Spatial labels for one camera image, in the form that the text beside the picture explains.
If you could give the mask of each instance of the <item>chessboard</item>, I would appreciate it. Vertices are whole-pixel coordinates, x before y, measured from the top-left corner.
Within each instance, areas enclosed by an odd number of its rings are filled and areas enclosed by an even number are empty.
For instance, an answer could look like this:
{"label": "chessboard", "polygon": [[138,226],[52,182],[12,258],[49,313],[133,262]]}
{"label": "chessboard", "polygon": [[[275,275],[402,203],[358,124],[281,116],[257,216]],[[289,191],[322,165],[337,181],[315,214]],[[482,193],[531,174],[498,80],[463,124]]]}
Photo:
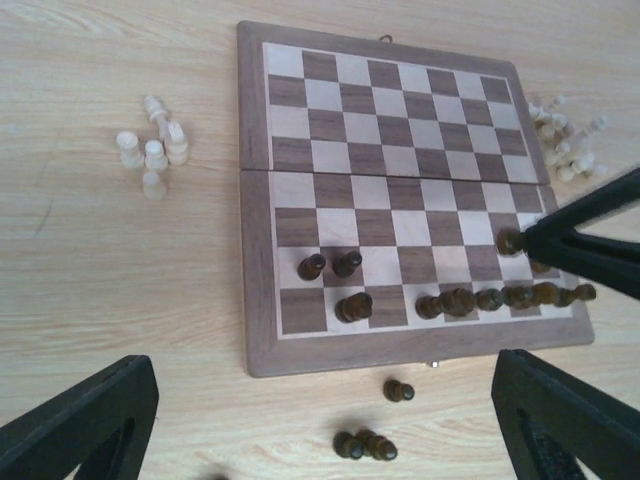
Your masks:
{"label": "chessboard", "polygon": [[[577,278],[498,255],[557,208],[513,64],[241,22],[240,197],[248,371],[264,377],[593,341],[587,309],[418,317],[416,300]],[[362,265],[338,278],[335,258]],[[315,280],[297,273],[314,253]],[[367,292],[373,315],[336,303]]]}

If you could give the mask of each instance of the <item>wood grain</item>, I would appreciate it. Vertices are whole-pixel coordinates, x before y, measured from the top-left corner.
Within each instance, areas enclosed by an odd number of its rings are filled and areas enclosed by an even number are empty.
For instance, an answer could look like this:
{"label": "wood grain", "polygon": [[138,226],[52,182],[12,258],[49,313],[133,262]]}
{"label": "wood grain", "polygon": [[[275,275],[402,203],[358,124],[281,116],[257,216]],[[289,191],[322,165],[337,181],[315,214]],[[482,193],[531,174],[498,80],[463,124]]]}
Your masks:
{"label": "wood grain", "polygon": [[[558,92],[616,175],[638,162],[640,6],[488,0],[3,2],[0,424],[127,354],[152,358],[158,419],[141,479],[514,478],[489,389],[495,356],[255,380],[244,370],[236,24],[245,19],[513,61],[525,93]],[[157,135],[153,93],[191,138],[161,205],[119,164],[115,135]],[[560,184],[561,204],[598,179]],[[637,211],[590,227],[638,241]],[[640,408],[637,302],[589,304],[596,341],[539,356]],[[387,376],[416,397],[387,402]],[[397,462],[348,462],[367,425]]]}

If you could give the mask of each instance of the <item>group of black chess pieces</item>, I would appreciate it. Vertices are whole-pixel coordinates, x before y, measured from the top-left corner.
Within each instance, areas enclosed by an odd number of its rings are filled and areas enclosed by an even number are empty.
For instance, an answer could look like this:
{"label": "group of black chess pieces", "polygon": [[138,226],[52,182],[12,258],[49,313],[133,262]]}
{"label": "group of black chess pieces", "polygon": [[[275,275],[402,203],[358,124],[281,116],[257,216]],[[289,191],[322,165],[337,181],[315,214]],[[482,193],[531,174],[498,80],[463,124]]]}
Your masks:
{"label": "group of black chess pieces", "polygon": [[[385,382],[382,392],[387,400],[396,403],[411,400],[415,395],[411,385],[394,379]],[[368,428],[360,429],[355,435],[346,431],[338,432],[333,438],[333,449],[342,458],[352,460],[367,456],[390,462],[398,457],[398,449],[391,440]]]}
{"label": "group of black chess pieces", "polygon": [[[500,255],[513,256],[525,250],[522,233],[513,228],[505,228],[496,236],[496,247]],[[544,273],[551,267],[530,260],[531,268],[537,273]],[[305,258],[298,265],[298,275],[306,281],[315,280],[320,276],[327,261],[319,253]],[[339,278],[346,278],[355,273],[362,264],[362,256],[357,251],[348,252],[336,258],[332,269]],[[552,282],[541,282],[535,285],[516,285],[503,287],[501,290],[488,288],[472,292],[464,288],[456,288],[442,292],[438,296],[425,295],[415,304],[416,312],[425,320],[436,318],[442,313],[453,317],[465,317],[476,308],[485,311],[498,310],[503,305],[526,310],[540,305],[554,305],[567,307],[576,300],[590,301],[596,298],[596,289],[586,283],[574,289],[558,287]],[[341,322],[353,323],[370,318],[373,314],[373,299],[366,292],[359,292],[336,303],[336,317]]]}

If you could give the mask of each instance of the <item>chessboard border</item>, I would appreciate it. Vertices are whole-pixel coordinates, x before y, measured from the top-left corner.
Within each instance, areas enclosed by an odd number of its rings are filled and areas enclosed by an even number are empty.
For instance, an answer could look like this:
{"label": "chessboard border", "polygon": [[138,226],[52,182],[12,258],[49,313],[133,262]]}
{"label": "chessboard border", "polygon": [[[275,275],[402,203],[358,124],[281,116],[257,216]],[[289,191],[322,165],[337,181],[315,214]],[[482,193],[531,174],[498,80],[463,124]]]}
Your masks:
{"label": "chessboard border", "polygon": [[[594,341],[587,307],[557,320],[465,325],[362,335],[278,339],[269,172],[240,171],[242,271],[247,371],[273,377],[379,365],[585,345]],[[577,285],[568,276],[567,285]]]}
{"label": "chessboard border", "polygon": [[262,45],[268,42],[504,77],[538,184],[550,183],[520,78],[512,62],[246,20],[237,25],[237,39],[240,168],[243,170],[269,170],[267,118],[256,114],[266,112],[267,108]]}

